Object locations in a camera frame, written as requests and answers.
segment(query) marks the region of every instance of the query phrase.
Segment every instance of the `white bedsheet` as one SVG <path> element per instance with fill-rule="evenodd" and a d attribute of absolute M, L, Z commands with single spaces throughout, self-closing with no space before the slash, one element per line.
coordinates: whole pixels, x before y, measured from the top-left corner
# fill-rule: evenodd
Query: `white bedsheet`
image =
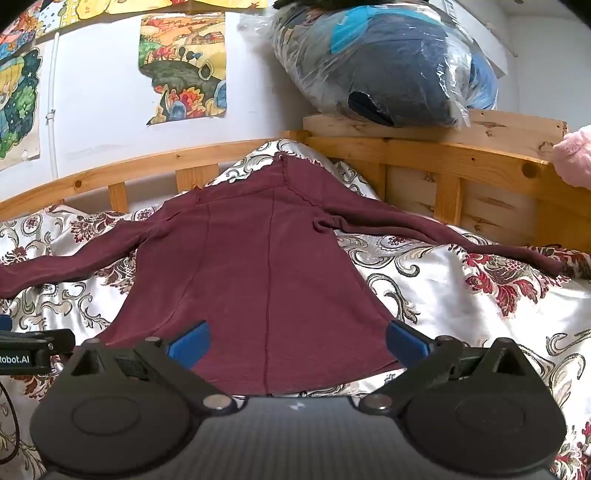
<path fill-rule="evenodd" d="M 312 158 L 349 188 L 375 197 L 371 188 L 344 163 L 333 166 L 305 145 L 278 141 L 263 145 L 211 183 L 237 181 L 272 161 L 277 150 Z M 71 255 L 120 219 L 143 220 L 157 207 L 132 214 L 86 215 L 66 206 L 0 224 L 0 262 L 40 255 Z M 461 231 L 474 242 L 487 240 Z M 500 336 L 522 346 L 548 384 L 566 417 L 569 433 L 554 465 L 561 480 L 584 480 L 591 454 L 591 285 L 588 281 L 552 279 L 515 261 L 468 255 L 455 246 L 434 247 L 392 236 L 336 233 L 359 272 L 392 314 L 434 338 L 453 335 L 473 346 Z M 578 268 L 589 269 L 589 256 L 555 252 Z M 98 271 L 86 281 L 28 288 L 12 301 L 0 300 L 13 331 L 71 328 L 77 343 L 108 327 L 133 284 L 134 254 Z M 14 402 L 21 426 L 18 456 L 0 466 L 3 480 L 39 478 L 43 466 L 28 433 L 31 415 L 53 383 L 45 377 L 0 377 Z M 377 375 L 301 396 L 362 396 L 401 371 Z M 0 397 L 0 458 L 14 447 L 14 424 L 6 398 Z"/>

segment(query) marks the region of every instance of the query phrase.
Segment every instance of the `bed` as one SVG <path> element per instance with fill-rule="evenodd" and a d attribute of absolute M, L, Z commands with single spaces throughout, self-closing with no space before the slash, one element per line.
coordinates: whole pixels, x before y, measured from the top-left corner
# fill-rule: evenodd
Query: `bed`
<path fill-rule="evenodd" d="M 544 159 L 566 125 L 506 114 L 503 120 L 501 113 L 473 111 L 472 127 L 463 132 L 393 130 L 312 116 L 304 120 L 305 130 L 283 132 L 281 140 L 208 145 L 84 171 L 0 203 L 0 261 L 70 255 L 120 219 L 149 218 L 159 206 L 130 212 L 126 182 L 175 172 L 181 193 L 194 186 L 240 181 L 285 150 L 322 163 L 361 195 L 433 216 L 473 242 L 511 238 L 516 235 L 512 226 L 525 222 L 531 228 L 517 232 L 522 244 L 545 248 L 546 254 L 567 261 L 576 277 L 590 278 L 591 260 L 581 252 L 591 251 L 591 192 L 564 184 Z M 229 168 L 220 168 L 239 158 Z M 105 187 L 110 212 L 87 214 L 64 205 L 64 199 Z M 482 216 L 467 214 L 478 202 L 485 206 Z M 495 216 L 502 221 L 486 219 Z M 486 226 L 484 232 L 470 223 L 474 218 Z M 588 280 L 550 278 L 528 265 L 467 254 L 454 245 L 336 235 L 392 314 L 422 333 L 453 335 L 474 346 L 489 345 L 500 336 L 514 338 L 567 420 L 556 475 L 585 479 L 591 455 L 591 393 L 585 387 L 591 375 L 586 367 L 591 356 Z M 109 325 L 133 284 L 134 272 L 131 254 L 88 280 L 29 288 L 13 301 L 0 300 L 0 310 L 15 319 L 16 330 L 69 327 L 80 343 Z M 31 480 L 43 472 L 27 425 L 59 374 L 61 365 L 56 362 L 55 367 L 45 377 L 1 378 L 15 404 L 22 439 L 19 455 L 0 466 L 0 478 Z M 400 373 L 294 395 L 362 396 Z M 11 413 L 6 399 L 0 398 L 0 456 L 12 450 L 14 441 Z"/>

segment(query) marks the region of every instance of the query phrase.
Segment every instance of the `long-sleeve shirt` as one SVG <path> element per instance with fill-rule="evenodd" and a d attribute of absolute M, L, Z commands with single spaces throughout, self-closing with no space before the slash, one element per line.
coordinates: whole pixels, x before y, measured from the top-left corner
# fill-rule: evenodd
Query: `long-sleeve shirt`
<path fill-rule="evenodd" d="M 471 253 L 559 262 L 526 248 L 476 245 L 434 220 L 347 189 L 323 167 L 279 153 L 246 180 L 194 189 L 142 222 L 120 220 L 69 257 L 0 267 L 0 297 L 88 278 L 137 249 L 133 287 L 99 334 L 128 348 L 175 339 L 205 320 L 211 343 L 193 371 L 229 394 L 323 388 L 393 369 L 392 315 L 333 233 L 397 235 Z"/>

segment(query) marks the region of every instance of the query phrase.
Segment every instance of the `clear plastic wrap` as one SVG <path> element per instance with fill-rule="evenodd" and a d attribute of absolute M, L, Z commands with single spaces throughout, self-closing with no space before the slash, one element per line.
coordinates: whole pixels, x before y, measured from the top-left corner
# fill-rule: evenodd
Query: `clear plastic wrap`
<path fill-rule="evenodd" d="M 290 4 L 258 20 L 293 81 L 322 113 L 391 127 L 469 125 L 498 84 L 470 35 L 420 0 L 339 11 Z"/>

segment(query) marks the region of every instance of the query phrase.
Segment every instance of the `round metal bolt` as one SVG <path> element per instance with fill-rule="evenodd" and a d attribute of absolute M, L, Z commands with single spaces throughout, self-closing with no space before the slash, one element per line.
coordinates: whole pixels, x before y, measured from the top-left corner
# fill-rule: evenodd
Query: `round metal bolt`
<path fill-rule="evenodd" d="M 232 399 L 227 395 L 209 395 L 203 400 L 203 405 L 205 405 L 210 410 L 223 410 L 224 408 L 228 408 L 230 405 L 232 405 Z"/>
<path fill-rule="evenodd" d="M 392 402 L 392 399 L 389 396 L 381 393 L 368 395 L 363 399 L 363 404 L 372 410 L 386 410 L 387 408 L 390 408 L 393 403 L 394 402 Z"/>

